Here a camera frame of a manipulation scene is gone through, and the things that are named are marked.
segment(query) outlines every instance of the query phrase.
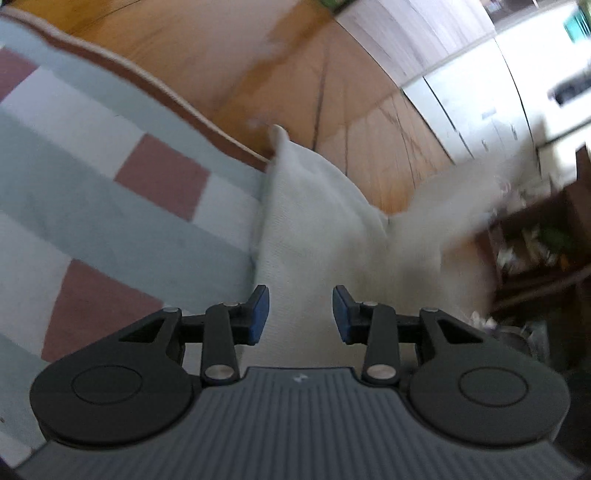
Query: red square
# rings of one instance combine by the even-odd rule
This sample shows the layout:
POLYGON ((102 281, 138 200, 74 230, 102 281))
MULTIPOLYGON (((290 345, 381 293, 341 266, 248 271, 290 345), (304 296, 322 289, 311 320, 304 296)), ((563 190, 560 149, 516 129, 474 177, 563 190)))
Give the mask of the red square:
POLYGON ((163 209, 190 220, 209 170, 150 134, 139 141, 115 181, 163 209))
POLYGON ((37 69, 37 65, 7 48, 0 48, 0 102, 37 69))
POLYGON ((72 260, 51 313, 41 358, 55 362, 162 305, 161 300, 72 260))

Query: brown border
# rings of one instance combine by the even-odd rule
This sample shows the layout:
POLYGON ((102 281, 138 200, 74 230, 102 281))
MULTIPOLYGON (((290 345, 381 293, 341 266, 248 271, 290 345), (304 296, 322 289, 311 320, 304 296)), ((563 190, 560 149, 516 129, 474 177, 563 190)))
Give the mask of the brown border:
POLYGON ((108 70, 109 72, 133 83, 137 88, 150 95, 157 102, 164 105, 169 110, 172 110, 176 115, 178 115, 180 118, 189 123, 189 125, 191 125, 194 129, 198 130, 219 151, 247 165, 250 165, 251 167, 256 168, 257 170, 265 171, 267 167, 266 162, 254 156, 247 150, 244 150, 239 145, 236 145, 233 142, 229 141, 219 132, 216 132, 215 130, 211 129, 210 126, 205 124, 200 118, 196 117, 183 105, 179 104, 167 92, 160 89, 157 85, 150 83, 147 79, 143 78, 141 75, 134 72, 133 70, 130 70, 126 66, 118 63, 116 60, 105 57, 98 52, 88 50, 83 46, 68 43, 65 40, 56 38, 52 36, 50 33, 43 30, 41 27, 26 22, 26 20, 23 20, 21 18, 15 18, 8 12, 0 11, 0 17, 10 20, 12 22, 19 23, 29 28, 30 30, 33 30, 40 37, 42 37, 46 43, 48 43, 54 48, 64 50, 68 53, 72 53, 81 58, 84 58, 85 60, 89 60, 92 63, 104 68, 105 70, 108 70))

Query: white stripe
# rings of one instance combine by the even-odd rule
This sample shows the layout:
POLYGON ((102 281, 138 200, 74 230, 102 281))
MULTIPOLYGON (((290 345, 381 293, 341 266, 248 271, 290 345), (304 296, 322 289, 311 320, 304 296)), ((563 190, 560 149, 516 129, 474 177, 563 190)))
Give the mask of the white stripe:
POLYGON ((193 223, 248 253, 258 209, 256 198, 212 174, 195 210, 193 223))
POLYGON ((143 135, 133 123, 43 68, 21 82, 1 107, 110 179, 143 135))
POLYGON ((71 258, 0 212, 0 333, 41 355, 71 258))
POLYGON ((15 468, 29 458, 32 452, 30 447, 0 432, 0 456, 10 468, 15 468))

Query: logo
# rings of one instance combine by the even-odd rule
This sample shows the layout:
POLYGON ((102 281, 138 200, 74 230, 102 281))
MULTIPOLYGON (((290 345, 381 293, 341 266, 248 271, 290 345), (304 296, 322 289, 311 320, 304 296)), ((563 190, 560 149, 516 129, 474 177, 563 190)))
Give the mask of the logo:
POLYGON ((305 382, 306 380, 308 380, 308 375, 297 374, 297 375, 294 375, 292 378, 293 378, 294 382, 298 382, 299 384, 301 384, 302 382, 305 382))

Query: striped blanket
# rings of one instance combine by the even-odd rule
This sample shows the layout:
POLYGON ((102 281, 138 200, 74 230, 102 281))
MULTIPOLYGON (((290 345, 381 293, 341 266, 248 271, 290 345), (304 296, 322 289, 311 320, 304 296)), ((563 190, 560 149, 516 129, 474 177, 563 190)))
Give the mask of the striped blanket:
POLYGON ((164 305, 248 297, 264 165, 137 67, 2 10, 1 456, 43 442, 46 362, 164 305))

